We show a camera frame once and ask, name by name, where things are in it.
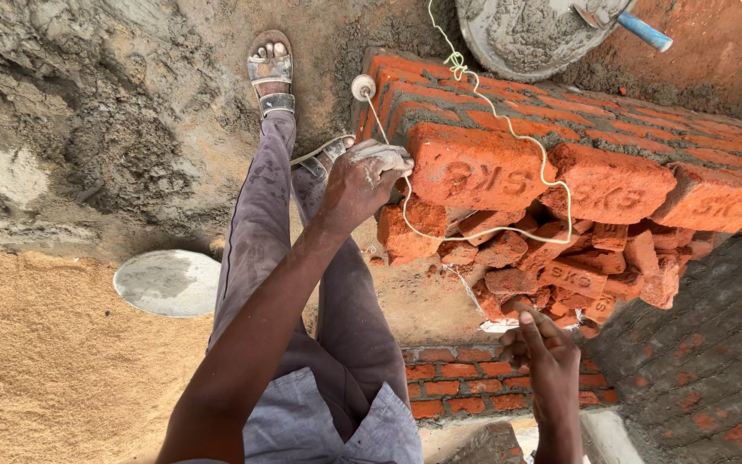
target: trowel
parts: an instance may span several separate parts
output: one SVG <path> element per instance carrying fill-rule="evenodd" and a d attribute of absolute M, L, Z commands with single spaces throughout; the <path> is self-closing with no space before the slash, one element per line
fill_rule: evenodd
<path fill-rule="evenodd" d="M 605 11 L 587 12 L 582 7 L 572 4 L 572 8 L 595 29 L 608 29 L 616 22 L 625 27 L 637 37 L 659 52 L 664 52 L 672 46 L 672 39 L 657 31 L 654 27 L 644 23 L 640 18 L 623 10 L 617 17 L 608 17 Z"/>

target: sandal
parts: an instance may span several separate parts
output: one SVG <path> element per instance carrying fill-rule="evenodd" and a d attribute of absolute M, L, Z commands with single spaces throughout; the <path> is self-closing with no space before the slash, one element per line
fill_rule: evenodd
<path fill-rule="evenodd" d="M 288 54 L 278 58 L 254 58 L 258 55 L 257 50 L 264 47 L 266 43 L 282 42 Z M 251 42 L 251 48 L 248 53 L 248 76 L 251 78 L 251 85 L 254 86 L 254 94 L 260 103 L 261 118 L 265 119 L 271 111 L 285 110 L 294 112 L 294 95 L 290 93 L 269 93 L 261 96 L 256 90 L 256 85 L 265 82 L 285 82 L 291 84 L 291 78 L 294 76 L 293 58 L 294 53 L 291 51 L 291 43 L 282 32 L 272 29 L 264 31 Z"/>
<path fill-rule="evenodd" d="M 314 156 L 319 153 L 325 153 L 328 155 L 328 159 L 331 160 L 331 164 L 335 163 L 337 158 L 348 151 L 348 147 L 345 146 L 345 137 L 353 137 L 356 140 L 356 135 L 354 134 L 337 135 L 333 139 L 323 143 L 318 149 L 311 153 L 294 159 L 294 161 L 291 161 L 291 165 L 299 164 L 303 168 L 307 169 L 308 172 L 314 174 L 316 178 L 328 177 L 328 172 L 325 171 L 325 166 L 323 166 L 322 163 L 320 163 L 320 160 L 316 159 Z"/>

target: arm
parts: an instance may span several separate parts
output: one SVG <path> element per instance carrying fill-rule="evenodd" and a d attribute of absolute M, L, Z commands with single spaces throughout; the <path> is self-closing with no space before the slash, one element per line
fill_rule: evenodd
<path fill-rule="evenodd" d="M 336 160 L 320 210 L 196 369 L 170 416 L 157 463 L 243 462 L 242 428 L 308 297 L 351 231 L 387 201 L 397 178 L 410 173 L 413 163 L 403 153 L 367 140 Z"/>
<path fill-rule="evenodd" d="M 532 410 L 540 431 L 534 462 L 581 464 L 583 440 L 577 395 L 580 350 L 551 318 L 514 304 L 520 312 L 520 327 L 500 337 L 504 346 L 500 359 L 515 367 L 529 366 Z"/>

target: foot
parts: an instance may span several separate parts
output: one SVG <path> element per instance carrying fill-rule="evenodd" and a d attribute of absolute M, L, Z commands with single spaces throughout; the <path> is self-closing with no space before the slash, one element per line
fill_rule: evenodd
<path fill-rule="evenodd" d="M 266 43 L 261 46 L 253 54 L 254 58 L 280 58 L 288 54 L 288 49 L 282 42 Z M 285 82 L 265 82 L 256 84 L 256 91 L 259 92 L 260 97 L 270 95 L 272 93 L 290 93 L 291 84 Z"/>
<path fill-rule="evenodd" d="M 345 137 L 342 138 L 343 144 L 345 144 L 345 149 L 349 149 L 354 146 L 354 143 L 356 142 L 354 140 L 354 135 L 345 135 Z M 316 159 L 322 163 L 322 166 L 325 168 L 325 172 L 327 174 L 331 173 L 331 168 L 334 167 L 334 163 L 331 161 L 331 157 L 329 157 L 325 153 L 319 153 L 316 155 Z"/>

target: left hand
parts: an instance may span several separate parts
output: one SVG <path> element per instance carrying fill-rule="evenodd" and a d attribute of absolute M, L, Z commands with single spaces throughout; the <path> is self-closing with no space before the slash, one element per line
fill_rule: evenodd
<path fill-rule="evenodd" d="M 317 214 L 349 235 L 388 201 L 398 178 L 411 174 L 414 160 L 407 156 L 400 146 L 373 139 L 357 143 L 336 159 Z"/>

